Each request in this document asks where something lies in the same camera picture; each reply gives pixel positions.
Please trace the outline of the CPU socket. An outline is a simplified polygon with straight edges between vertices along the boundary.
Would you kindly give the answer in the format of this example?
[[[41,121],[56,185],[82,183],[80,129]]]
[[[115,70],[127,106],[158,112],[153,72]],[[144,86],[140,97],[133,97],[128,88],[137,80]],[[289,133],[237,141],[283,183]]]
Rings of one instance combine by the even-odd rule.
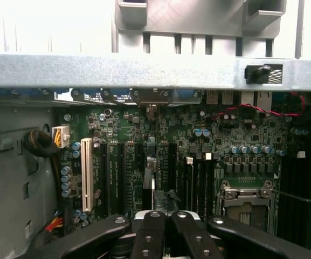
[[[217,189],[215,214],[275,233],[275,194],[269,179],[258,186],[231,185],[223,180]]]

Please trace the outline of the black open PC case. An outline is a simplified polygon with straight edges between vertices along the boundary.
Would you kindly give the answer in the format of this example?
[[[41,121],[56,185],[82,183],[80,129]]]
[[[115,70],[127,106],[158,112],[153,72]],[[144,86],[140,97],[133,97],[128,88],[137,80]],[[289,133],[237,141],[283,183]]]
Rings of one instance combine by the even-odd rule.
[[[298,93],[311,104],[311,59],[0,53],[0,259],[15,259],[77,231],[69,225],[69,200],[61,194],[61,149],[51,135],[52,127],[61,126],[61,110],[193,104],[207,91],[239,93],[242,103],[256,101],[262,107],[270,99],[260,94]],[[288,172],[295,193],[311,199],[311,158],[297,160]],[[132,233],[150,211],[164,213],[147,209],[126,216]],[[179,211],[206,227],[209,218],[203,221],[189,210],[172,213]],[[172,213],[164,213],[162,259],[190,259],[173,232]],[[311,203],[289,199],[272,235],[311,250]],[[128,259],[132,239],[118,245],[102,259]]]

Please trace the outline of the socket locking lever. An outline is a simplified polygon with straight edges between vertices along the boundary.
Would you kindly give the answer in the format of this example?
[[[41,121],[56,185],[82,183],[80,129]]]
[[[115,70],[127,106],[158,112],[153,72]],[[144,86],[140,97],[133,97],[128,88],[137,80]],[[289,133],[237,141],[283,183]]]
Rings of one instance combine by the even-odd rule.
[[[276,190],[276,189],[271,189],[271,191],[272,191],[273,193],[276,193],[276,194],[279,194],[279,195],[284,195],[284,196],[286,196],[286,197],[290,197],[290,198],[293,198],[293,199],[296,199],[296,200],[299,200],[299,201],[311,203],[311,199],[302,198],[302,197],[295,196],[295,195],[289,194],[289,193],[285,193],[285,192],[282,192],[282,191]]]

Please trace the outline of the white expansion slot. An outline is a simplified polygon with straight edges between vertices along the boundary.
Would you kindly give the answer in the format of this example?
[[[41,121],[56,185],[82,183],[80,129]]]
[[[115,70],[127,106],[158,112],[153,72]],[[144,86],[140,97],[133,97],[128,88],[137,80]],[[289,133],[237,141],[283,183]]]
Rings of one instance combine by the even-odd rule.
[[[81,182],[82,182],[82,209],[91,212],[94,207],[93,156],[92,139],[81,139]]]

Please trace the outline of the green motherboard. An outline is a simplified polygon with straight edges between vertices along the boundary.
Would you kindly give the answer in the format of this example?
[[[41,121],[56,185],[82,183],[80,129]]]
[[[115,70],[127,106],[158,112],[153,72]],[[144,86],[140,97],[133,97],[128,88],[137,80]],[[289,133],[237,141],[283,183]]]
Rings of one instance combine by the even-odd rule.
[[[197,189],[200,160],[206,164],[205,215],[208,162],[215,160],[214,202],[223,180],[231,185],[258,186],[266,179],[273,189],[299,196],[288,174],[297,160],[311,158],[311,104],[298,93],[264,93],[256,101],[241,102],[241,94],[207,91],[193,104],[140,104],[74,107],[61,110],[60,125],[69,125],[70,144],[61,149],[61,194],[69,200],[67,213],[73,230],[106,218],[101,204],[102,143],[109,152],[109,215],[118,214],[117,144],[126,148],[126,213],[170,210],[168,196],[169,144],[177,145],[177,210],[198,214]],[[82,209],[81,139],[91,138],[94,207]],[[275,194],[275,231],[279,211],[291,199]]]

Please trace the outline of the grey printed parts rack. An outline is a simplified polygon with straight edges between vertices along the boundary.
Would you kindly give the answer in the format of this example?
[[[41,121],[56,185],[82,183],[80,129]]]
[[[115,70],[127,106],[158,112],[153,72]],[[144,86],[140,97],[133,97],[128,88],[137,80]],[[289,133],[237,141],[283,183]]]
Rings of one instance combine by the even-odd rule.
[[[287,0],[115,0],[121,31],[275,38]]]

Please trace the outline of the white power connector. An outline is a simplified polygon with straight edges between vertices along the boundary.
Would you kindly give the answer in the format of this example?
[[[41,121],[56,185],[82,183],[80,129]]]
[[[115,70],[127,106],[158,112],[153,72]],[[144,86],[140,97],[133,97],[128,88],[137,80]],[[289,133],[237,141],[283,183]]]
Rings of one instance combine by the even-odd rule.
[[[51,135],[53,142],[60,149],[63,149],[70,144],[71,135],[69,125],[52,127]]]

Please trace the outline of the black RAM slot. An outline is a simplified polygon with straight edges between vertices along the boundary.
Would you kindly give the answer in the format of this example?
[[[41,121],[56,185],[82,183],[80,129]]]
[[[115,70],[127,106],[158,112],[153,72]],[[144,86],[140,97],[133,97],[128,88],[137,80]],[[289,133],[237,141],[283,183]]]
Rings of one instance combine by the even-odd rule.
[[[208,162],[207,171],[207,190],[206,190],[206,217],[210,218],[213,214],[213,202],[214,202],[214,172],[215,172],[215,160],[212,159]]]
[[[205,215],[205,182],[206,182],[206,164],[204,160],[200,160],[198,167],[198,189],[197,189],[197,207],[198,215],[201,220]]]

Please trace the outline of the black expansion slot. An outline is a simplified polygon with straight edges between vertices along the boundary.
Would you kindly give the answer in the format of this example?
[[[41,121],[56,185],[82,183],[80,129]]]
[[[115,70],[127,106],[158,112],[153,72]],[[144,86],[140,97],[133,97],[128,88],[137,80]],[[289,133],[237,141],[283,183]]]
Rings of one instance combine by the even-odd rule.
[[[102,143],[100,146],[101,151],[101,160],[100,160],[100,169],[101,169],[101,201],[104,208],[104,216],[107,217],[110,211],[110,198],[109,198],[109,152],[108,144]]]
[[[118,213],[126,213],[126,148],[124,142],[117,144]]]
[[[176,143],[169,144],[168,153],[168,196],[170,202],[170,210],[176,211],[178,209],[176,200],[176,166],[177,166],[177,145]]]

